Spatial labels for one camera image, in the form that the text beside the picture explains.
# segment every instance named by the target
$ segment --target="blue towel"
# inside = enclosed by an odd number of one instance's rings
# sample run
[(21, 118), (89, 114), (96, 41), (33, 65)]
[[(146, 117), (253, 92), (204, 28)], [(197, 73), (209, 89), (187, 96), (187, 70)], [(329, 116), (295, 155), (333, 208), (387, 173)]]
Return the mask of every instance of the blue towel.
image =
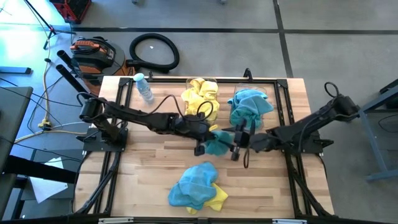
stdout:
[(221, 143), (220, 140), (232, 144), (233, 140), (232, 136), (226, 131), (212, 131), (212, 133), (215, 134), (216, 139), (208, 140), (205, 142), (206, 153), (216, 156), (221, 156), (226, 154), (226, 152), (228, 152), (229, 147)]
[(170, 190), (169, 204), (200, 210), (207, 200), (216, 196), (216, 189), (211, 183), (217, 176), (218, 172), (210, 162), (188, 168)]
[(244, 118), (247, 121), (247, 128), (250, 128), (252, 120), (255, 121), (256, 128), (260, 128), (261, 116), (274, 110), (267, 98), (265, 93), (258, 90), (244, 89), (236, 92), (234, 97), (228, 100), (228, 104), (231, 104), (229, 117), (231, 124), (233, 126), (240, 124)]

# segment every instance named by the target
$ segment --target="wooden table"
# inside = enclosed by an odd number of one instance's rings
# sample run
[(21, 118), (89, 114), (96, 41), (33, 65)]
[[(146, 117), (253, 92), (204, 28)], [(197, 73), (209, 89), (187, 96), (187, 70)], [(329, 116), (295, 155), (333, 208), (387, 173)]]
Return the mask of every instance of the wooden table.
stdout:
[[(294, 118), (299, 120), (310, 114), (304, 80), (287, 79)], [(114, 101), (119, 77), (105, 77), (100, 96)], [(151, 83), (155, 95), (153, 106), (146, 106), (134, 88), (130, 107), (150, 111), (167, 95), (173, 94), (184, 108), (181, 93), (184, 83)], [(274, 105), (274, 87), (261, 84), (267, 91), (268, 101)], [(219, 84), (220, 111), (216, 123), (220, 128), (230, 127), (230, 106), (226, 103), (233, 96), (235, 84)], [(285, 100), (281, 91), (282, 107), (287, 117)], [(159, 112), (177, 112), (173, 100), (168, 99)], [(279, 126), (276, 111), (264, 115), (263, 130)], [(243, 168), (243, 156), (238, 162), (230, 160), (231, 153), (216, 157), (195, 157), (195, 142), (177, 136), (161, 136), (145, 126), (129, 123), (129, 139), (122, 153), (114, 196), (112, 216), (130, 217), (218, 217), (218, 218), (290, 218), (294, 217), (292, 199), (284, 156), (280, 151), (251, 153), (249, 169)], [(81, 167), (76, 187), (75, 209), (80, 208), (98, 185), (103, 152), (94, 152)], [(191, 166), (211, 161), (218, 170), (216, 183), (229, 195), (221, 212), (210, 207), (189, 215), (185, 207), (172, 207), (167, 196), (183, 172)], [(314, 155), (303, 155), (307, 185), (326, 211), (333, 213), (325, 170)], [(102, 207), (108, 189), (105, 189)], [(298, 190), (300, 208), (304, 211), (301, 191)]]

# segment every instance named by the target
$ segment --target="plastic bottle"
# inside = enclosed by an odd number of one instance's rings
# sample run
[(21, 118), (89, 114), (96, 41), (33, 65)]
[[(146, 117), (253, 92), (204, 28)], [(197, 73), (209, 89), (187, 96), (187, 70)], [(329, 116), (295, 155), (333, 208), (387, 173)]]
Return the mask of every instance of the plastic bottle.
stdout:
[(144, 74), (142, 73), (137, 73), (135, 74), (132, 79), (136, 81), (136, 86), (138, 89), (138, 92), (141, 94), (142, 98), (147, 104), (152, 104), (154, 102), (154, 95), (152, 94), (152, 91), (150, 90), (150, 86), (144, 78)]

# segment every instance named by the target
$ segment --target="crumpled cloth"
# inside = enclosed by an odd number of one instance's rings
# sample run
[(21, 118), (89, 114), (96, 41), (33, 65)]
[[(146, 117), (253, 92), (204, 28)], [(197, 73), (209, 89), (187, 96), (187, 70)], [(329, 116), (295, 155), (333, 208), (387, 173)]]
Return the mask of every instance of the crumpled cloth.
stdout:
[(205, 151), (207, 154), (222, 156), (228, 152), (229, 147), (220, 141), (232, 144), (232, 136), (226, 131), (212, 131), (216, 139), (207, 140), (205, 142)]
[[(202, 78), (196, 78), (191, 80), (190, 84), (193, 86), (185, 90), (181, 94), (181, 98), (188, 104), (185, 114), (197, 114), (199, 106), (204, 101), (210, 101), (213, 103), (213, 112), (208, 117), (208, 121), (214, 121), (217, 118), (217, 112), (220, 108), (220, 104), (216, 101), (218, 85), (215, 82), (206, 81)], [(200, 107), (200, 112), (204, 112), (205, 116), (208, 116), (211, 111), (211, 105), (205, 103)]]
[(217, 194), (216, 188), (211, 185), (217, 176), (218, 172), (210, 162), (188, 168), (170, 190), (169, 204), (202, 209), (204, 203)]
[(235, 126), (245, 119), (246, 127), (250, 128), (254, 120), (256, 128), (260, 128), (261, 116), (274, 110), (267, 98), (268, 96), (259, 90), (244, 89), (236, 92), (234, 97), (228, 100), (228, 104), (231, 105), (230, 123)]
[[(211, 186), (216, 188), (217, 193), (215, 197), (205, 202), (204, 207), (210, 207), (214, 211), (219, 212), (223, 208), (224, 201), (228, 198), (228, 194), (215, 183), (212, 183)], [(194, 215), (198, 210), (187, 207), (187, 211), (189, 214)]]

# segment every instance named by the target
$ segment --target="coiled hose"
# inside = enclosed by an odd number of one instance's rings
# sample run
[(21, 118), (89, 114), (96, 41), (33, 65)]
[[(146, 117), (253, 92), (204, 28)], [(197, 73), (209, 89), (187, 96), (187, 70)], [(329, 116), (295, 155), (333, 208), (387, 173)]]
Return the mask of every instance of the coiled hose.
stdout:
[[(167, 44), (172, 49), (172, 52), (174, 54), (174, 61), (168, 65), (159, 65), (152, 62), (146, 62), (143, 59), (139, 58), (136, 54), (136, 47), (140, 42), (147, 39), (157, 39)], [(155, 33), (143, 34), (135, 38), (130, 44), (130, 55), (132, 60), (126, 60), (126, 66), (134, 67), (136, 71), (140, 68), (148, 68), (162, 73), (168, 73), (171, 69), (175, 68), (178, 63), (180, 63), (180, 54), (178, 53), (178, 49), (174, 45), (174, 43), (169, 38)]]

